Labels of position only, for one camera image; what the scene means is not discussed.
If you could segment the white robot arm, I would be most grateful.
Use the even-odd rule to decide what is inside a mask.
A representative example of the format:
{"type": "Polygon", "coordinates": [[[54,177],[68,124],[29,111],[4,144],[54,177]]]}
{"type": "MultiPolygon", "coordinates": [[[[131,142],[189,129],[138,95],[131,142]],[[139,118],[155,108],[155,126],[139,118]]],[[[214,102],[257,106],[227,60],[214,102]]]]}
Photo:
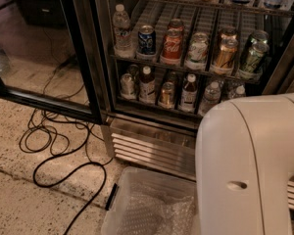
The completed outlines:
{"type": "Polygon", "coordinates": [[[294,93],[222,102],[195,148],[201,235],[292,235],[294,93]]]}

